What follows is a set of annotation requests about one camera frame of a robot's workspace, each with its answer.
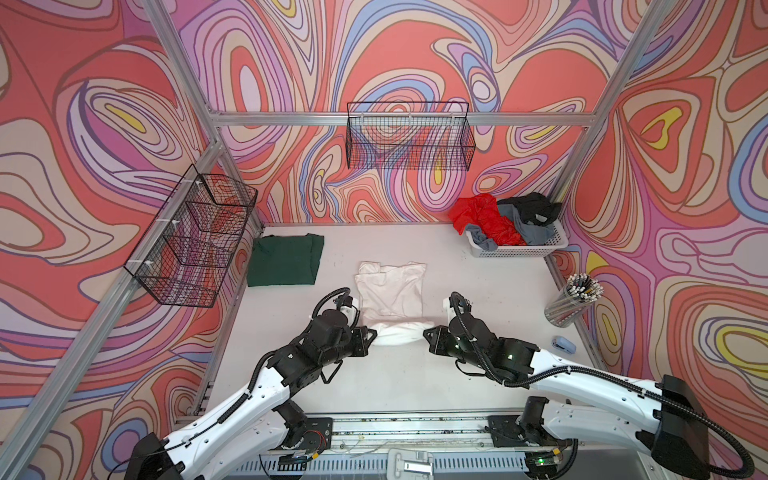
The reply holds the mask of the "white printed t-shirt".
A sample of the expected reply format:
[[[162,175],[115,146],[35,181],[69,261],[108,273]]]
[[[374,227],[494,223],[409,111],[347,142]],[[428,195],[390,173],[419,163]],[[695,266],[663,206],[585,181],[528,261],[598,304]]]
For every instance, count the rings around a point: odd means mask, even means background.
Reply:
[[[400,266],[363,261],[354,276],[360,296],[361,320],[375,330],[374,347],[396,347],[423,340],[435,327],[423,312],[423,281],[427,265]]]

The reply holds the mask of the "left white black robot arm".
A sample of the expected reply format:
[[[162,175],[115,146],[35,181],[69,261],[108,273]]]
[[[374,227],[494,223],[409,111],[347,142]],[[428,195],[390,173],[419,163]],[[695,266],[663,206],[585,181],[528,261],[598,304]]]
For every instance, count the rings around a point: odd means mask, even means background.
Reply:
[[[378,333],[359,326],[343,309],[314,314],[285,346],[257,363],[248,383],[190,424],[159,438],[143,437],[127,460],[127,479],[223,479],[246,460],[299,445],[307,432],[292,398],[323,370],[347,357],[365,357]]]

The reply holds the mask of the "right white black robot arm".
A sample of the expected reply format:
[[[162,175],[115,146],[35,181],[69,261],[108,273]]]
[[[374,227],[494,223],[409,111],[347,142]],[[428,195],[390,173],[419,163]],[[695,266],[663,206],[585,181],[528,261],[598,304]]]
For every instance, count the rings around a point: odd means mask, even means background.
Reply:
[[[666,375],[659,382],[610,374],[523,340],[499,337],[468,313],[424,331],[429,350],[507,388],[532,388],[517,430],[531,443],[561,439],[621,445],[661,467],[708,479],[709,418],[693,390]]]

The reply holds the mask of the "small blue object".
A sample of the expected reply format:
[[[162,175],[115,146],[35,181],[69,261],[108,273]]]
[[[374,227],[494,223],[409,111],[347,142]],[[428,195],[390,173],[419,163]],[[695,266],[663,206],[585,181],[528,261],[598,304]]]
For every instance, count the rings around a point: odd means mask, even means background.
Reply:
[[[573,355],[577,352],[577,346],[569,339],[560,335],[554,336],[551,344],[556,350],[568,355]]]

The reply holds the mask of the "folded green t-shirt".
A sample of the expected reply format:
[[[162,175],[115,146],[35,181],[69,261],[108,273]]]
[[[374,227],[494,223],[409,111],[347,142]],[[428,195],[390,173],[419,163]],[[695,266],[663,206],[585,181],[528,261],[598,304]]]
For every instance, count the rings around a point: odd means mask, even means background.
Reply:
[[[249,287],[314,285],[318,275],[325,238],[303,236],[264,236],[252,247],[247,269]]]

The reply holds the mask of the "cup of pens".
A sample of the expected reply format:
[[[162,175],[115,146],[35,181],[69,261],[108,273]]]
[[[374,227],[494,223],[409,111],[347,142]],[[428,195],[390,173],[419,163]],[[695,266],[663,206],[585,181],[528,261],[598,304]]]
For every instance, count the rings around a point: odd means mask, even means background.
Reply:
[[[545,318],[555,327],[566,328],[596,303],[603,293],[603,286],[589,274],[572,274],[557,297],[545,307]]]

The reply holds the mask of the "grey t-shirt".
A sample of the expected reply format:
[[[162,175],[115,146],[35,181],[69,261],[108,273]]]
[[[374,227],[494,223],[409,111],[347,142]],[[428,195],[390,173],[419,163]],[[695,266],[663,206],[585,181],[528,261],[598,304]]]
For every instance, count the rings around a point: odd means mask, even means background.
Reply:
[[[555,234],[553,223],[544,227],[527,224],[520,219],[514,206],[498,206],[498,208],[500,215],[508,222],[514,224],[517,234],[523,240],[523,244],[520,244],[520,246],[543,245]],[[495,241],[488,237],[477,225],[469,224],[465,228],[464,233],[465,232],[469,232],[475,244],[484,250],[495,250],[499,247]]]

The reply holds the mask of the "red t-shirt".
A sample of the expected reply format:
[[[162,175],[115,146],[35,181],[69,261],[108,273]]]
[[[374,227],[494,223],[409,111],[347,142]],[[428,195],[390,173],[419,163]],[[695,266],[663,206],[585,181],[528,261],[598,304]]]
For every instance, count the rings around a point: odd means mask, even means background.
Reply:
[[[469,233],[473,243],[484,251],[526,244],[514,222],[500,214],[490,194],[458,199],[448,211],[448,218],[459,234]]]

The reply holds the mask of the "white plastic laundry basket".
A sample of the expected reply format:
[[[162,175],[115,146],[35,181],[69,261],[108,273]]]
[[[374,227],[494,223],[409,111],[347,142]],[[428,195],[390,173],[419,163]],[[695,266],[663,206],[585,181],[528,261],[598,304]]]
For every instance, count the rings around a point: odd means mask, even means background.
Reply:
[[[469,246],[469,252],[476,258],[543,258],[556,250],[565,249],[569,245],[567,234],[559,221],[553,223],[555,234],[543,245],[499,246],[495,250],[484,250],[476,245],[469,232],[464,237]]]

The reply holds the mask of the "black t-shirt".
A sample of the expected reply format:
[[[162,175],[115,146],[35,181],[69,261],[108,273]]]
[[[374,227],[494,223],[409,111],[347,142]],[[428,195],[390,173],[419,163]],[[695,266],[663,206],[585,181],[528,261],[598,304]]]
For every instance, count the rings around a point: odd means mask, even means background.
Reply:
[[[497,201],[497,205],[514,206],[524,223],[542,227],[552,224],[562,211],[560,202],[552,202],[538,192],[501,199]]]

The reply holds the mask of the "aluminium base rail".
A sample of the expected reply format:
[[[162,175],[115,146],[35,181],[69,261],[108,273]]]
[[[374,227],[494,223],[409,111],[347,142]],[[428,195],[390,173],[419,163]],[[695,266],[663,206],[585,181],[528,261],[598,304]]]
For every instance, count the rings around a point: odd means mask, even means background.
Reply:
[[[430,452],[434,479],[672,479],[650,455],[592,440],[531,443],[515,411],[310,415],[302,442],[223,479],[386,479],[390,449]]]

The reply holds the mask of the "white box on rail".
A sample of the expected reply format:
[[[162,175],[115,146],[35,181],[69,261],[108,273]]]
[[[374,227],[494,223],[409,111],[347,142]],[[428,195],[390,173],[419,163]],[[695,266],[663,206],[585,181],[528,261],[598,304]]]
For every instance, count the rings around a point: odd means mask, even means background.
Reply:
[[[390,449],[387,455],[387,480],[433,480],[434,457],[427,451]]]

